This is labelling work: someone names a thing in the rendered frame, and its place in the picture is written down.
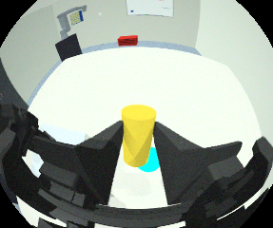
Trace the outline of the cyan circle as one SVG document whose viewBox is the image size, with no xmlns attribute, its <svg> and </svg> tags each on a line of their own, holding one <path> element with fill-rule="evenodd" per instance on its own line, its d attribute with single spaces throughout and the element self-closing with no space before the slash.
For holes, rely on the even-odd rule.
<svg viewBox="0 0 273 228">
<path fill-rule="evenodd" d="M 159 161 L 158 161 L 158 157 L 156 157 L 156 148 L 151 147 L 150 157 L 148 157 L 148 163 L 144 164 L 144 166 L 141 166 L 139 168 L 140 170 L 147 171 L 147 172 L 158 170 Z"/>
</svg>

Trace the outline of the yellow cylinder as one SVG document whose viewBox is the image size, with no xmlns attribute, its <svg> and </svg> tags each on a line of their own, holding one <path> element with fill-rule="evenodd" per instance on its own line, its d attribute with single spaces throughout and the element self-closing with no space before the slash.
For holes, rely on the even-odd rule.
<svg viewBox="0 0 273 228">
<path fill-rule="evenodd" d="M 122 109 L 122 121 L 125 122 L 122 149 L 128 166 L 141 167 L 148 163 L 155 118 L 156 111 L 151 106 L 132 104 Z"/>
</svg>

